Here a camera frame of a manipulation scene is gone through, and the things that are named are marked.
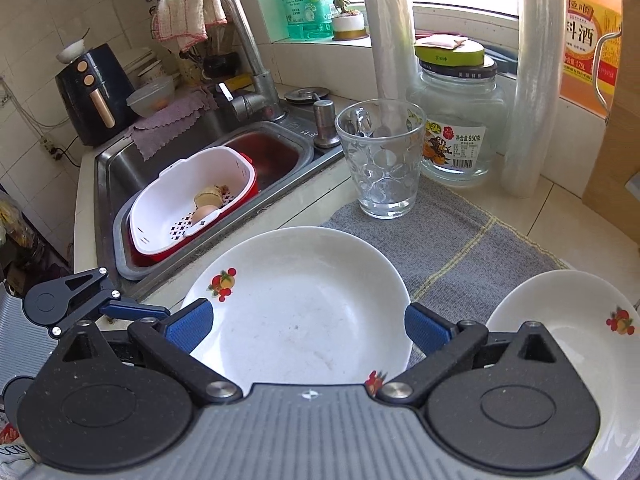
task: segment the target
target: white tiled wall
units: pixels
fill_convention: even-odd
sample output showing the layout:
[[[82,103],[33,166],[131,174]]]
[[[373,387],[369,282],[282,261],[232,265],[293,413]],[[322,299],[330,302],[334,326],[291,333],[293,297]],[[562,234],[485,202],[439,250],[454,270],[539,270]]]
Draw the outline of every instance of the white tiled wall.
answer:
[[[89,47],[107,42],[117,53],[151,44],[147,22],[144,0],[0,0],[0,74],[37,120],[56,124],[66,111],[54,80],[63,68],[55,55],[88,28]],[[70,123],[51,133],[62,148],[75,136]],[[76,141],[69,155],[79,163],[84,150]],[[12,102],[0,107],[0,184],[63,256],[73,239],[77,180],[78,169],[41,148]]]

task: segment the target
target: white plate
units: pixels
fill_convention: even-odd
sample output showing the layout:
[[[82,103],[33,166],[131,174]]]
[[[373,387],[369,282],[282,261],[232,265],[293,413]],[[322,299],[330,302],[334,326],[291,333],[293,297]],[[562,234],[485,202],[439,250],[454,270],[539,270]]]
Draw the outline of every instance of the white plate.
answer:
[[[632,320],[631,335],[607,319],[617,308]],[[512,332],[541,321],[569,358],[600,409],[600,432],[585,468],[599,480],[616,480],[640,447],[640,317],[605,280],[579,270],[552,270],[513,290],[487,322]]]
[[[215,276],[231,290],[224,301],[208,288]],[[292,227],[246,240],[200,275],[182,306],[197,298],[212,300],[213,329],[191,355],[245,394],[260,382],[364,383],[373,370],[389,379],[409,361],[402,278],[340,231]]]

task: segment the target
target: gray ribbed panel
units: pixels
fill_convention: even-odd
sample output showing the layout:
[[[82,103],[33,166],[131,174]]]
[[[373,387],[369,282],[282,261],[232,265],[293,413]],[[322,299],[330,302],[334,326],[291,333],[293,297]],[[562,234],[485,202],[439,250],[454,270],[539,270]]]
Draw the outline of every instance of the gray ribbed panel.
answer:
[[[189,436],[150,463],[89,476],[36,466],[23,480],[484,480],[446,455],[407,408],[363,386],[259,384],[245,400],[209,406]],[[578,469],[548,480],[586,480]]]
[[[0,394],[17,376],[35,377],[58,342],[46,327],[34,325],[0,283]]]

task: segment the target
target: gray cloth mat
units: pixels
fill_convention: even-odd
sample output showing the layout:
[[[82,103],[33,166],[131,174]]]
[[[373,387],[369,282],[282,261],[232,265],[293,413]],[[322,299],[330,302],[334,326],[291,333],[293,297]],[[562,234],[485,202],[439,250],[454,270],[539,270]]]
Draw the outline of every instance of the gray cloth mat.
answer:
[[[412,301],[451,322],[485,323],[522,282],[567,268],[496,217],[425,177],[421,177],[414,208],[402,218],[376,220],[352,202],[322,226],[373,245],[398,270]],[[409,366],[423,358],[414,346]],[[640,453],[619,480],[637,478]]]

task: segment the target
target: clear plastic bowl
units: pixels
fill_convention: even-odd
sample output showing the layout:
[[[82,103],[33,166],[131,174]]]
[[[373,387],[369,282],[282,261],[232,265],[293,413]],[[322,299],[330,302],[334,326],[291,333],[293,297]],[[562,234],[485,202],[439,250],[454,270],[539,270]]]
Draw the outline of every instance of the clear plastic bowl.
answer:
[[[127,97],[127,105],[146,118],[167,107],[174,97],[174,78],[163,76],[133,92]]]

